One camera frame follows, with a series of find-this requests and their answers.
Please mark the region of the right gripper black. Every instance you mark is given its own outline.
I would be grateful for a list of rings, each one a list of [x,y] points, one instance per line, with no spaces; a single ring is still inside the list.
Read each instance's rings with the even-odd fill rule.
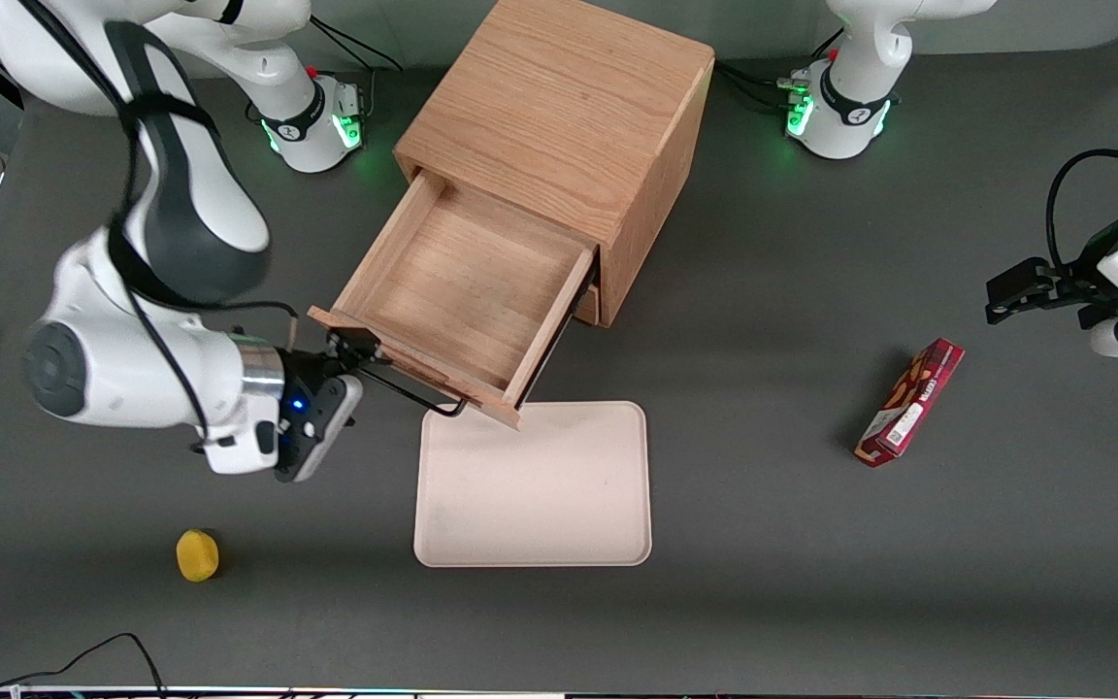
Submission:
[[[369,371],[380,359],[380,341],[368,328],[326,331],[328,355],[277,349],[284,372],[277,429],[343,429],[350,418],[349,376],[376,382]]]

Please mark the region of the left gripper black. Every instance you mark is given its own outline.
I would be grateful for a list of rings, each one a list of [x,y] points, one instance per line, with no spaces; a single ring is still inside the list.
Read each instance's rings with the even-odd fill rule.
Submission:
[[[991,278],[985,284],[986,323],[998,324],[1039,306],[1053,310],[1077,304],[1088,304],[1077,313],[1079,327],[1084,331],[1103,322],[1118,322],[1118,289],[1099,271],[1099,262],[1118,245],[1118,218],[1093,234],[1069,262],[1061,258],[1052,218],[1046,221],[1044,234],[1052,267],[1046,259],[1033,256]]]

